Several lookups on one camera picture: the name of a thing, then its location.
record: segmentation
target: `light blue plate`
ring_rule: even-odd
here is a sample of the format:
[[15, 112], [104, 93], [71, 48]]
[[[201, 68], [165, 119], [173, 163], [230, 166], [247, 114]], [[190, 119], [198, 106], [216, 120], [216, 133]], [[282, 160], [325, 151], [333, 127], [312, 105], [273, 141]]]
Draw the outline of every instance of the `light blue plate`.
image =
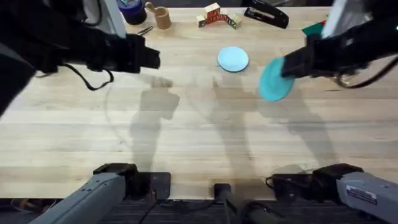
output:
[[218, 65], [228, 72], [240, 72], [249, 64], [249, 56], [239, 47], [226, 47], [218, 54]]
[[294, 78], [283, 78], [281, 76], [285, 59], [275, 58], [262, 72], [260, 78], [260, 95], [269, 101], [278, 101], [287, 96], [292, 90]]

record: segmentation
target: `wooden cup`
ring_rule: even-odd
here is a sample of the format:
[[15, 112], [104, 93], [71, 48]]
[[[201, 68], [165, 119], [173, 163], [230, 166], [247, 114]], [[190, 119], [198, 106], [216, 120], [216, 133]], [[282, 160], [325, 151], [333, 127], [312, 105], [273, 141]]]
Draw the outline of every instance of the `wooden cup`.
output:
[[155, 14], [156, 25], [159, 29], [168, 29], [172, 26], [169, 10], [165, 7], [154, 7], [151, 2], [145, 4], [145, 8]]

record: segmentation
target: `label sticker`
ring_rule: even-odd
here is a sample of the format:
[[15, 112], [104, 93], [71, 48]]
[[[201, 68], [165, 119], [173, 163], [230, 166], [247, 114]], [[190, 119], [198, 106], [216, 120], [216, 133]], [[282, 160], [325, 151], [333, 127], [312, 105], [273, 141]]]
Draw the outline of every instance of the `label sticker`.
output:
[[347, 185], [346, 189], [348, 195], [364, 200], [365, 202], [372, 203], [373, 205], [377, 205], [377, 197], [375, 193], [350, 185]]

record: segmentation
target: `wooden block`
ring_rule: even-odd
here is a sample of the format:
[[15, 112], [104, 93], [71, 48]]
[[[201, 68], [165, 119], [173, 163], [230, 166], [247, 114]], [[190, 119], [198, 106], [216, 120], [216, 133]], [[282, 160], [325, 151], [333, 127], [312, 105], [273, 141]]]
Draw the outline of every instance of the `wooden block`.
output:
[[217, 3], [205, 7], [206, 19], [220, 14], [221, 8]]
[[204, 16], [197, 16], [197, 24], [198, 24], [199, 28], [204, 27], [206, 25], [205, 17]]
[[219, 18], [220, 18], [220, 15], [207, 17], [206, 24], [211, 24], [213, 22], [216, 22], [216, 21], [218, 21]]
[[232, 14], [232, 15], [229, 15], [229, 18], [231, 20], [233, 20], [236, 24], [235, 26], [233, 26], [234, 29], [237, 29], [242, 25], [242, 18], [240, 18], [239, 16]]
[[228, 23], [228, 25], [230, 25], [232, 28], [236, 29], [236, 23], [235, 23], [235, 21], [233, 21], [233, 20], [231, 19], [231, 16], [230, 16], [230, 15], [227, 16], [227, 18], [226, 18], [226, 23]]
[[228, 17], [228, 10], [222, 9], [220, 12], [220, 20], [226, 21], [227, 17]]

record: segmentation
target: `stapler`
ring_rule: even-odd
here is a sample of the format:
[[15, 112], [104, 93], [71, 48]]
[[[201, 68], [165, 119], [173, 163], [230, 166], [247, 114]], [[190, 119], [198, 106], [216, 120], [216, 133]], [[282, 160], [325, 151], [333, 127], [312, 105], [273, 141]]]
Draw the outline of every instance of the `stapler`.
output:
[[289, 24], [289, 17], [284, 12], [260, 0], [252, 0], [244, 16], [282, 29], [286, 29]]

